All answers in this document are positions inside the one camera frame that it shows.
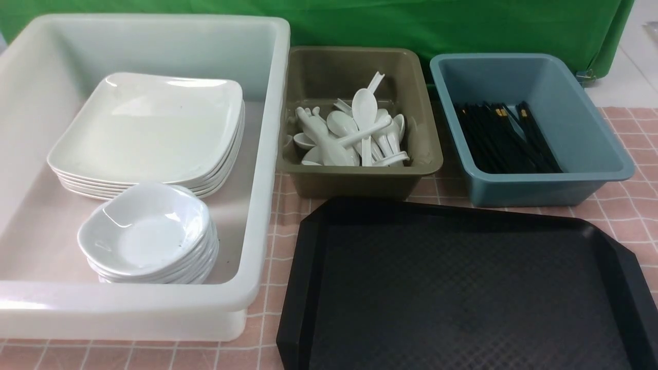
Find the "blue bin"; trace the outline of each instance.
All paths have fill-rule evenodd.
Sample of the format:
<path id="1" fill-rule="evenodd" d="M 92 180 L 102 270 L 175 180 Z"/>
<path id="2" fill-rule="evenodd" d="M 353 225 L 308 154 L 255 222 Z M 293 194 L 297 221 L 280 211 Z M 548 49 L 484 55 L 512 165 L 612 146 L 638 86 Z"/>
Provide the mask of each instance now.
<path id="1" fill-rule="evenodd" d="M 446 54 L 430 62 L 470 201 L 478 207 L 577 205 L 633 176 L 630 156 L 567 66 L 544 54 Z M 489 174 L 475 166 L 454 103 L 527 101 L 565 173 Z"/>

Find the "green cloth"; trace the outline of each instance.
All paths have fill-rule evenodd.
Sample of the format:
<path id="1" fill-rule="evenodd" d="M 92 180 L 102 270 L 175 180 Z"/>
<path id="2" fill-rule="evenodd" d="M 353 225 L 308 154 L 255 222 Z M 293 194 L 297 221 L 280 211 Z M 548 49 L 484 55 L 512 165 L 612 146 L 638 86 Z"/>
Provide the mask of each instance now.
<path id="1" fill-rule="evenodd" d="M 633 0 L 0 0 L 11 41 L 48 13 L 278 16 L 291 44 L 404 47 L 424 66 L 440 53 L 548 53 L 571 70 L 608 73 Z"/>

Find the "stack of plates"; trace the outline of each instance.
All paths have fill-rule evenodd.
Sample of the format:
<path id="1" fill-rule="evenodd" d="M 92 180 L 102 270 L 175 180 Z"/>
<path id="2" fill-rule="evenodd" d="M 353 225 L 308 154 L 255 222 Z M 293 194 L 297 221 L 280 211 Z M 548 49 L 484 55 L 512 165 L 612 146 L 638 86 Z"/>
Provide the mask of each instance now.
<path id="1" fill-rule="evenodd" d="M 133 186 L 96 209 L 78 244 L 101 282 L 201 284 L 219 253 L 205 203 L 156 183 Z"/>
<path id="2" fill-rule="evenodd" d="M 104 79 L 48 155 L 71 192 L 110 200 L 142 182 L 199 197 L 226 182 L 244 131 L 230 80 L 116 73 Z"/>

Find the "chopstick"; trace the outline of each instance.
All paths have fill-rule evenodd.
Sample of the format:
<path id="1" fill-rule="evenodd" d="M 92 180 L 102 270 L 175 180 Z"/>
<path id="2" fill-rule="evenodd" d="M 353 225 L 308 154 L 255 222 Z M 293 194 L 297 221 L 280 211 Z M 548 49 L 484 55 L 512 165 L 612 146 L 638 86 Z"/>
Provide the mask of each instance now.
<path id="1" fill-rule="evenodd" d="M 480 170 L 492 174 L 562 172 L 525 101 L 516 106 L 518 118 L 500 103 L 454 104 L 454 108 Z"/>

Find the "black plastic serving tray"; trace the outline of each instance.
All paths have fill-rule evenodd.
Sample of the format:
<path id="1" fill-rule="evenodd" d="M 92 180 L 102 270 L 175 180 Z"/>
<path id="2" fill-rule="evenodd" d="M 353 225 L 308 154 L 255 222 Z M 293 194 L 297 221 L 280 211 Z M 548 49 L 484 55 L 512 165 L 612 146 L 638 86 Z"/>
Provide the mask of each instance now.
<path id="1" fill-rule="evenodd" d="M 594 225 L 334 198 L 302 221 L 286 370 L 658 369 L 635 255 Z"/>

